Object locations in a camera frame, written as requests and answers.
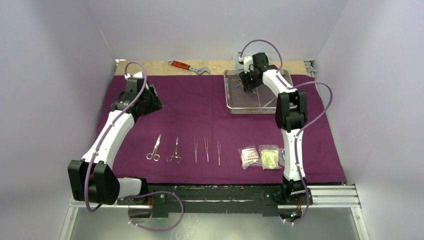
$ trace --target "red wrench handle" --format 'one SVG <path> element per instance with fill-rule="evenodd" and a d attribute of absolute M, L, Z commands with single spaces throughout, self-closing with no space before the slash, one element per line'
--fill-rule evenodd
<path fill-rule="evenodd" d="M 190 65 L 180 61 L 173 61 L 171 65 L 180 69 L 187 69 L 187 70 L 189 70 L 189 67 L 190 67 Z"/>

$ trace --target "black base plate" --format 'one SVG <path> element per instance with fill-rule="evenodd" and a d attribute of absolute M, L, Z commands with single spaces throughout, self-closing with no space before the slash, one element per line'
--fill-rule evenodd
<path fill-rule="evenodd" d="M 186 184 L 149 184 L 149 192 L 168 191 L 175 193 L 182 201 L 185 213 L 227 213 L 262 214 L 264 217 L 279 216 L 278 205 L 293 205 L 296 209 L 299 198 L 285 203 L 277 203 L 275 195 L 281 190 L 280 184 L 249 185 L 186 185 Z M 169 194 L 156 194 L 153 218 L 166 218 L 168 213 L 180 213 L 178 201 Z M 306 203 L 306 196 L 301 196 Z M 118 200 L 118 205 L 147 205 L 148 200 Z"/>

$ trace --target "glass panel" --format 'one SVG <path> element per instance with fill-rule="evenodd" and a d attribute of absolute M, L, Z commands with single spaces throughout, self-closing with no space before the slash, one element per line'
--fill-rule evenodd
<path fill-rule="evenodd" d="M 350 208 L 310 208 L 303 221 L 294 227 L 283 224 L 279 217 L 261 214 L 187 213 L 176 228 L 166 232 L 151 232 L 128 224 L 127 211 L 127 208 L 105 207 L 90 213 L 80 208 L 71 239 L 359 239 Z M 168 218 L 148 219 L 143 225 L 166 228 L 179 216 L 179 213 L 170 213 Z"/>

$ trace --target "white enclosure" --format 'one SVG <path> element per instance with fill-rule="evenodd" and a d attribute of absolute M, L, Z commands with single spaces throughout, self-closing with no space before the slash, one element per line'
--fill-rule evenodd
<path fill-rule="evenodd" d="M 0 239 L 59 237 L 67 166 L 94 141 L 115 59 L 231 60 L 253 39 L 315 61 L 332 87 L 370 237 L 421 239 L 423 13 L 413 0 L 1 0 Z"/>

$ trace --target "adjustable wrench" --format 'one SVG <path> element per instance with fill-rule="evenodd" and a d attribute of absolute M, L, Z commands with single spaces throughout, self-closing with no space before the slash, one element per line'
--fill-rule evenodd
<path fill-rule="evenodd" d="M 180 68 L 180 69 L 191 70 L 193 72 L 196 72 L 198 75 L 201 75 L 204 72 L 211 74 L 211 71 L 209 70 L 209 67 L 207 67 L 207 66 L 202 67 L 202 68 L 197 68 L 197 67 L 190 66 L 190 65 L 185 64 L 185 63 L 180 62 L 180 61 L 169 61 L 169 64 L 174 66 L 174 67 Z"/>

